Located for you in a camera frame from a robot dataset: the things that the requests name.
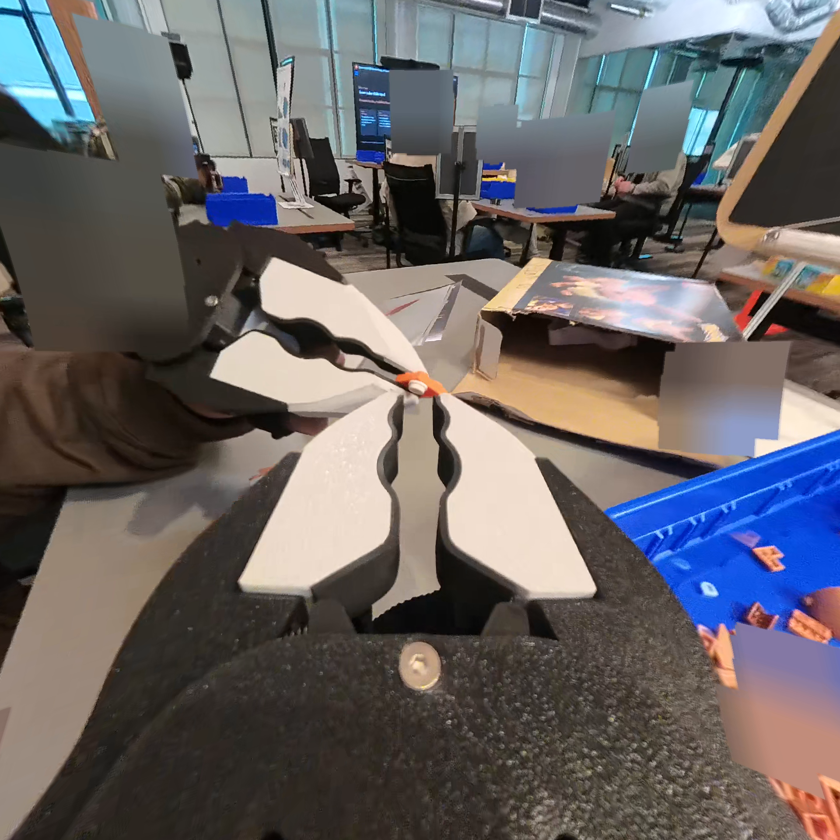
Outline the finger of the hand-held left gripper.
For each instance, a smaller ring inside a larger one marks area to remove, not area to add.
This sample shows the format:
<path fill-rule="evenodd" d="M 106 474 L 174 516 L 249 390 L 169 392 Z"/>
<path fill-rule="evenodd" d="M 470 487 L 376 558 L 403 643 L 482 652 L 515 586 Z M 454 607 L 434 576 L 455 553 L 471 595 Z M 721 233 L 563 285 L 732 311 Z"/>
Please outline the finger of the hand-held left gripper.
<path fill-rule="evenodd" d="M 389 382 L 427 369 L 404 333 L 356 287 L 273 258 L 259 278 L 260 305 L 280 329 L 301 344 L 333 344 L 347 371 L 372 373 Z"/>
<path fill-rule="evenodd" d="M 303 417 L 343 417 L 383 395 L 405 396 L 402 387 L 377 374 L 293 355 L 269 335 L 237 339 L 220 351 L 209 375 Z"/>

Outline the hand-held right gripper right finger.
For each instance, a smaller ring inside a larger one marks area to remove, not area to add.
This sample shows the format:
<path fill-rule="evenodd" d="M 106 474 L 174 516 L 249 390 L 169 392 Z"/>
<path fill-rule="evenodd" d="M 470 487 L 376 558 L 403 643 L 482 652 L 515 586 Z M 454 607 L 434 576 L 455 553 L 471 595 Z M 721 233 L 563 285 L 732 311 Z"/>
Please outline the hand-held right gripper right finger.
<path fill-rule="evenodd" d="M 459 631 L 498 604 L 590 600 L 596 584 L 543 464 L 515 435 L 451 394 L 437 399 L 437 580 Z"/>

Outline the printed cardboard box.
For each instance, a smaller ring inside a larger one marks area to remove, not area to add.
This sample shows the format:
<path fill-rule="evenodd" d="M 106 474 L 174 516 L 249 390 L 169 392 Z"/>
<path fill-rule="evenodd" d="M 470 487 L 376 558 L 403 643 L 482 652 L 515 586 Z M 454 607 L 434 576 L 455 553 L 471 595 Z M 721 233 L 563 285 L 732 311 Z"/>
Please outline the printed cardboard box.
<path fill-rule="evenodd" d="M 781 431 L 788 343 L 745 340 L 702 280 L 533 258 L 480 310 L 460 398 L 618 447 L 729 466 Z"/>

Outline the pile of brown toy bricks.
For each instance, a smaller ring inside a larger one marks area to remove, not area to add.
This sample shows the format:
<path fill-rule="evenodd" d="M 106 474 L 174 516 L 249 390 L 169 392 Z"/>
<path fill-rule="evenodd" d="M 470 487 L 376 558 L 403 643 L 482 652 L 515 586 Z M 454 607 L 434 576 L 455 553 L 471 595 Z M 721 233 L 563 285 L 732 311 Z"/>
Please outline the pile of brown toy bricks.
<path fill-rule="evenodd" d="M 838 547 L 737 528 L 713 544 L 697 625 L 732 760 L 757 771 L 809 838 L 838 838 Z"/>

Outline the blue plastic bin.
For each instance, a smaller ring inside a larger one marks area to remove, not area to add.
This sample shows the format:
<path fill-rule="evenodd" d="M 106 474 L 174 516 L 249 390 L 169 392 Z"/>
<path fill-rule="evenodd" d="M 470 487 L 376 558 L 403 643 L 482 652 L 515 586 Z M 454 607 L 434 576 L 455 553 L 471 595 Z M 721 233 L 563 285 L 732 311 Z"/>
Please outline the blue plastic bin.
<path fill-rule="evenodd" d="M 701 725 L 720 753 L 725 771 L 735 777 L 734 805 L 746 806 L 750 838 L 809 838 L 793 811 L 757 771 L 732 760 L 721 717 L 716 678 L 697 625 L 728 618 L 723 607 L 700 597 L 697 585 L 711 579 L 713 543 L 738 528 L 776 531 L 780 541 L 802 540 L 803 552 L 838 547 L 838 432 L 795 444 L 740 465 L 692 479 L 674 488 L 629 501 L 607 515 L 648 558 L 687 614 L 700 652 L 689 657 L 698 670 L 689 677 L 689 699 L 682 722 Z"/>

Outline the lit computer monitor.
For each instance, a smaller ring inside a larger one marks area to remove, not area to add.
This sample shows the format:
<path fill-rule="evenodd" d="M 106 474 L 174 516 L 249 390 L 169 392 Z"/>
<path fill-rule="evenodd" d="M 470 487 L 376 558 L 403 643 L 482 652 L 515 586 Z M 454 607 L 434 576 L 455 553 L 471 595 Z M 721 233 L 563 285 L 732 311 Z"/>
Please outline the lit computer monitor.
<path fill-rule="evenodd" d="M 352 64 L 355 158 L 381 164 L 391 138 L 390 71 L 382 66 Z"/>

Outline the white metal stand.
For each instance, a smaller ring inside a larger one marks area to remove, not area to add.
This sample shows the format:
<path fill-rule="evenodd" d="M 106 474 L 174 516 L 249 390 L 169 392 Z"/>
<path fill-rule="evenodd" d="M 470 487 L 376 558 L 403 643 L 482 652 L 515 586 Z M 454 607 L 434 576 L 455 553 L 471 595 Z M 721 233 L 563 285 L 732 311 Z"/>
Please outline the white metal stand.
<path fill-rule="evenodd" d="M 816 219 L 782 227 L 772 227 L 752 247 L 756 255 L 791 258 L 813 262 L 825 267 L 839 267 L 838 234 L 819 231 L 819 228 L 839 223 L 839 216 Z M 788 276 L 773 290 L 742 330 L 745 341 L 758 341 L 771 324 L 771 312 L 776 304 L 793 288 L 795 278 Z"/>

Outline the small blue bin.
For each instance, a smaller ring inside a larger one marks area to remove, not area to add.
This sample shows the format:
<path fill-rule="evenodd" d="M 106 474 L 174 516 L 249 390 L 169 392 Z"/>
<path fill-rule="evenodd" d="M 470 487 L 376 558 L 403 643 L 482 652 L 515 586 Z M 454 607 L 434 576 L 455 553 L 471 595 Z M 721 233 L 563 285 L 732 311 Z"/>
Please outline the small blue bin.
<path fill-rule="evenodd" d="M 208 222 L 221 228 L 234 223 L 258 227 L 278 225 L 278 204 L 272 194 L 209 193 L 205 199 L 205 212 Z"/>

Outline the black office chair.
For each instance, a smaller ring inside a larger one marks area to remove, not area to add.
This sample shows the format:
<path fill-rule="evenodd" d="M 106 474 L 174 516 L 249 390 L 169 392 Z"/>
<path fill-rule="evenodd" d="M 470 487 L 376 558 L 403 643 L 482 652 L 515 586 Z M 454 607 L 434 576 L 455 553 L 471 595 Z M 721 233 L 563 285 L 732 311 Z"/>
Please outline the black office chair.
<path fill-rule="evenodd" d="M 383 172 L 395 226 L 397 265 L 430 266 L 452 263 L 450 233 L 436 197 L 431 164 L 411 166 L 385 161 Z"/>

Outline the long wooden table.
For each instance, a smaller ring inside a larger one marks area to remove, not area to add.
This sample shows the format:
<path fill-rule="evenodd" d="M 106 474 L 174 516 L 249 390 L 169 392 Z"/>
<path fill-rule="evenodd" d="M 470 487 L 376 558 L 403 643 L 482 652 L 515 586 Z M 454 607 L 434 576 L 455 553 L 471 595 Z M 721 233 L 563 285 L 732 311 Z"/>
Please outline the long wooden table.
<path fill-rule="evenodd" d="M 284 203 L 278 196 L 274 196 L 278 204 L 278 225 L 263 228 L 274 228 L 293 235 L 336 235 L 355 230 L 353 221 L 324 205 L 316 203 L 300 206 L 298 203 Z M 180 205 L 174 212 L 173 219 L 177 226 L 193 222 L 210 224 L 205 212 L 205 201 Z"/>

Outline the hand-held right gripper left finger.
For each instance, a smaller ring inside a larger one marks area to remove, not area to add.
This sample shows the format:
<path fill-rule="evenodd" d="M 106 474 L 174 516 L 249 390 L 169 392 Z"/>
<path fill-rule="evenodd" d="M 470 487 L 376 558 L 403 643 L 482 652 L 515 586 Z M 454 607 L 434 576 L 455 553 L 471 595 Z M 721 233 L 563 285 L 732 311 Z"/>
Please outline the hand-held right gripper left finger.
<path fill-rule="evenodd" d="M 335 601 L 361 618 L 389 592 L 400 562 L 393 481 L 403 398 L 377 397 L 301 452 L 239 576 L 251 595 Z"/>

